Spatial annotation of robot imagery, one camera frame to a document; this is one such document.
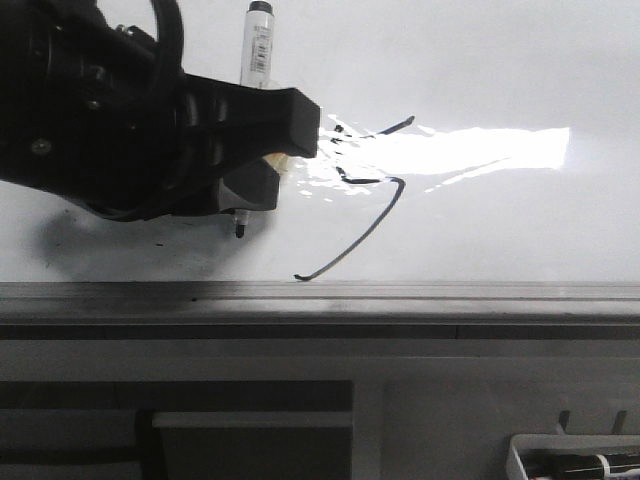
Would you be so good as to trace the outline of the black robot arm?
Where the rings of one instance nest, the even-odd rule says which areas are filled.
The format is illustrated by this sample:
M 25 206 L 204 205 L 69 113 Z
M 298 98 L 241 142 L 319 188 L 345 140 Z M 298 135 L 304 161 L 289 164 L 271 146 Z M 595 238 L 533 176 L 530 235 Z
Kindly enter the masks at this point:
M 2 3 L 2 179 L 117 222 L 274 209 L 267 158 L 316 155 L 318 105 L 185 72 L 178 4 L 152 8 L 155 35 L 93 1 Z

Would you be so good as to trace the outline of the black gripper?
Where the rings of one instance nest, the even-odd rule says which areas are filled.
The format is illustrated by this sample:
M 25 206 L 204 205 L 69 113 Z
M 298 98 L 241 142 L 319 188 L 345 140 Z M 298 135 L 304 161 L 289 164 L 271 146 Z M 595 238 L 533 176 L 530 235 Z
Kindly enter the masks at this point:
M 182 50 L 179 29 L 3 30 L 2 180 L 110 220 L 275 210 L 264 159 L 218 187 Z

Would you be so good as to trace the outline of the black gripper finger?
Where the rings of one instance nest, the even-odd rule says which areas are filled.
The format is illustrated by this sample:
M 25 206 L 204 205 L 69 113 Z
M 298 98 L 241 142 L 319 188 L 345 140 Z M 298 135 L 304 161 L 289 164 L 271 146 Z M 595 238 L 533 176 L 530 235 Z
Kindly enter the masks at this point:
M 320 107 L 296 88 L 262 90 L 186 77 L 198 106 L 197 126 L 238 155 L 317 154 Z

